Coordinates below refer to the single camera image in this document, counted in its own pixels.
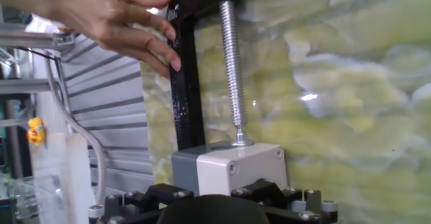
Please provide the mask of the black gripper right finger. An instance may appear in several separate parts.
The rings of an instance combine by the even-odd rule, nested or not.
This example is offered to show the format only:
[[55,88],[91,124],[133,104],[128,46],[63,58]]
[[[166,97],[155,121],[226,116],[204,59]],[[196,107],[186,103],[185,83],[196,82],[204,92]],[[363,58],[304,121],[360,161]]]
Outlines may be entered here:
[[260,206],[270,224],[336,224],[338,204],[323,199],[319,190],[281,189],[275,182],[260,179],[235,188],[231,196],[251,200]]

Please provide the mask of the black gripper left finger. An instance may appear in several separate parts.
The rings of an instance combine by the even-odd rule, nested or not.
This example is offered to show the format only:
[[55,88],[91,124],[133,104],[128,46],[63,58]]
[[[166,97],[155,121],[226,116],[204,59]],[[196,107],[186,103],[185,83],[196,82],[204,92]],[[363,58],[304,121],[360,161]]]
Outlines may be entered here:
[[110,194],[102,204],[88,209],[88,223],[157,223],[163,211],[161,204],[168,206],[194,197],[190,190],[169,184],[150,186],[146,192]]

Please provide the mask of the person's bare hand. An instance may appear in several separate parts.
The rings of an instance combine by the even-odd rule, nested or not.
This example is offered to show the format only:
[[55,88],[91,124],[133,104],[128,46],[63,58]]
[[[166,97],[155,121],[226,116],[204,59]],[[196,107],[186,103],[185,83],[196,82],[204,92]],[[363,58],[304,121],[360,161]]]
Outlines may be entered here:
[[132,23],[150,27],[174,40],[172,25],[149,8],[165,8],[170,0],[50,0],[52,20],[85,34],[106,50],[141,60],[163,77],[169,69],[179,71],[178,54],[156,35],[131,27]]

